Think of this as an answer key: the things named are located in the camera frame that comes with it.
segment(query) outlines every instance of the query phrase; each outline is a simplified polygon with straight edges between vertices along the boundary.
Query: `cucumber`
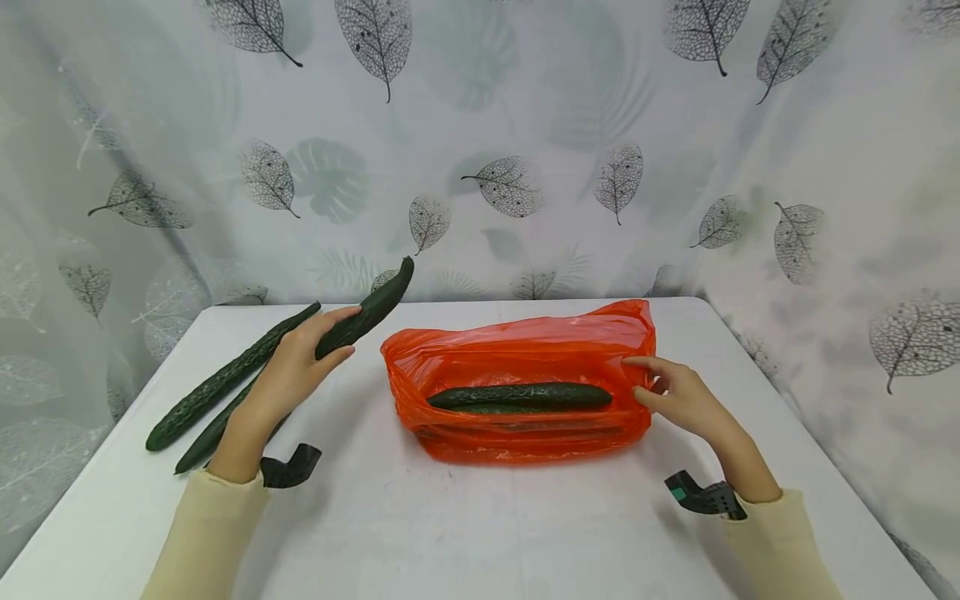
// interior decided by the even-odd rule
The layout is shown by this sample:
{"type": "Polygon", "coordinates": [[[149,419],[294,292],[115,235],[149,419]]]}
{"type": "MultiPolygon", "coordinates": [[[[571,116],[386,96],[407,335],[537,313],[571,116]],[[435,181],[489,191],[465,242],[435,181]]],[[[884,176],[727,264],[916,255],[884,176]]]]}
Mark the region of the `cucumber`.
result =
{"type": "MultiPolygon", "coordinates": [[[[406,256],[400,264],[399,272],[390,281],[384,283],[360,302],[363,310],[360,311],[359,314],[340,321],[320,339],[320,342],[317,344],[317,349],[314,352],[317,360],[324,358],[337,348],[354,344],[363,335],[369,333],[371,329],[383,321],[384,318],[390,314],[390,311],[394,310],[394,308],[400,304],[400,299],[403,298],[403,293],[407,291],[407,286],[410,285],[410,279],[413,275],[414,261],[410,256],[406,256]]],[[[210,422],[210,425],[201,432],[193,445],[187,448],[187,451],[177,463],[177,469],[174,471],[175,474],[179,475],[187,472],[199,464],[204,458],[213,454],[213,451],[217,448],[217,444],[220,443],[220,439],[224,437],[224,430],[227,429],[227,421],[230,418],[230,414],[232,414],[233,409],[239,406],[240,402],[247,397],[255,381],[256,378],[210,422]]],[[[283,421],[276,426],[271,437],[276,434],[282,424],[283,421]]]]}
{"type": "Polygon", "coordinates": [[[340,321],[321,338],[315,353],[317,360],[337,348],[355,344],[357,340],[370,333],[371,329],[400,304],[413,276],[414,260],[406,256],[400,263],[399,272],[360,302],[363,310],[359,314],[340,321]]]}
{"type": "Polygon", "coordinates": [[[450,388],[426,401],[434,408],[462,410],[476,404],[498,404],[551,411],[600,408],[610,404],[610,392],[586,383],[548,382],[450,388]]]}
{"type": "Polygon", "coordinates": [[[186,395],[170,412],[154,426],[147,437],[147,449],[157,452],[180,438],[200,420],[211,408],[216,406],[230,390],[237,386],[257,367],[267,362],[280,344],[287,331],[303,323],[317,311],[320,303],[314,302],[298,314],[284,319],[263,335],[253,346],[243,351],[220,370],[208,377],[193,392],[186,395]]]}
{"type": "Polygon", "coordinates": [[[549,408],[531,408],[529,406],[509,406],[507,404],[468,404],[448,409],[458,413],[473,415],[530,415],[533,413],[549,413],[549,408]]]}

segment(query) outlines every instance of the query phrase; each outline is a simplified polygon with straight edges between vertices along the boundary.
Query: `leaf pattern backdrop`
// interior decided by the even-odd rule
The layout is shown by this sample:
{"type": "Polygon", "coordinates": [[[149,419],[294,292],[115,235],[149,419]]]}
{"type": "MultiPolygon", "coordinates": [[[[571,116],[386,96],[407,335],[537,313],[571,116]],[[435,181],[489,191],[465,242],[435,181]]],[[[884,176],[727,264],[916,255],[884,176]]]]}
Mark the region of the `leaf pattern backdrop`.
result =
{"type": "Polygon", "coordinates": [[[0,571],[201,310],[419,252],[409,301],[708,300],[957,597],[947,5],[696,3],[691,54],[683,0],[74,4],[0,8],[0,571]]]}

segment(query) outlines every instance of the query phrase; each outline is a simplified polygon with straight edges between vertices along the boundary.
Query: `sleeve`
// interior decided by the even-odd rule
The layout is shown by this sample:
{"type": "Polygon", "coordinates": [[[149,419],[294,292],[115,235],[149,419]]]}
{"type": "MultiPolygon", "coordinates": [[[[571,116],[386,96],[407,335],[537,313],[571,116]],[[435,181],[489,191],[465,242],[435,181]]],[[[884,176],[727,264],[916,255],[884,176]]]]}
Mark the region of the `sleeve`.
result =
{"type": "Polygon", "coordinates": [[[724,519],[724,532],[759,600],[843,599],[817,550],[799,491],[784,490],[779,500],[765,504],[737,500],[747,518],[724,519]]]}
{"type": "Polygon", "coordinates": [[[242,485],[193,473],[141,600],[229,600],[269,499],[262,473],[242,485]]]}

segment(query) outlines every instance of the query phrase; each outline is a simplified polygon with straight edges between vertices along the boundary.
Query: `black plastic clip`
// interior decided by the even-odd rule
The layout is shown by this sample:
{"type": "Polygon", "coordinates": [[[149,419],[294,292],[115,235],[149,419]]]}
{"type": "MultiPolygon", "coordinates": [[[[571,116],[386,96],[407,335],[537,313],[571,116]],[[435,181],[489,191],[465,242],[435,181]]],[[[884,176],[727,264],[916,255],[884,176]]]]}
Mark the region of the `black plastic clip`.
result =
{"type": "Polygon", "coordinates": [[[276,458],[261,458],[263,486],[275,490],[295,488],[310,478],[321,454],[323,453],[320,450],[310,444],[300,444],[286,463],[276,458]]]}
{"type": "Polygon", "coordinates": [[[747,513],[737,501],[733,488],[726,481],[701,488],[690,473],[682,470],[667,477],[663,483],[677,502],[689,511],[701,515],[727,514],[734,521],[747,518],[747,513]]]}

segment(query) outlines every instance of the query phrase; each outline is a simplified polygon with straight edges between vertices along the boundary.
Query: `table surface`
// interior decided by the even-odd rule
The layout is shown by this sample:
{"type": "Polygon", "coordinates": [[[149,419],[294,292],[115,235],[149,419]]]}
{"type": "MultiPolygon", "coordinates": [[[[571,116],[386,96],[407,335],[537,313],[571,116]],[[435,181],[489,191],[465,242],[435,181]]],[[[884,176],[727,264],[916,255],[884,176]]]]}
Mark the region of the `table surface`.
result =
{"type": "MultiPolygon", "coordinates": [[[[273,492],[234,597],[753,597],[717,518],[683,510],[663,485],[683,468],[702,485],[722,478],[709,448],[673,425],[655,419],[639,443],[597,460],[492,468],[434,462],[396,418],[379,353],[394,332],[570,316],[610,301],[399,306],[271,442],[268,454],[282,460],[299,442],[324,456],[306,483],[273,492]]],[[[148,432],[297,310],[205,310],[0,580],[0,598],[138,597],[183,492],[174,464],[195,437],[148,454],[148,432]]],[[[713,310],[697,299],[653,299],[651,310],[658,354],[696,369],[753,434],[780,483],[804,491],[845,596],[933,598],[713,310]]]]}

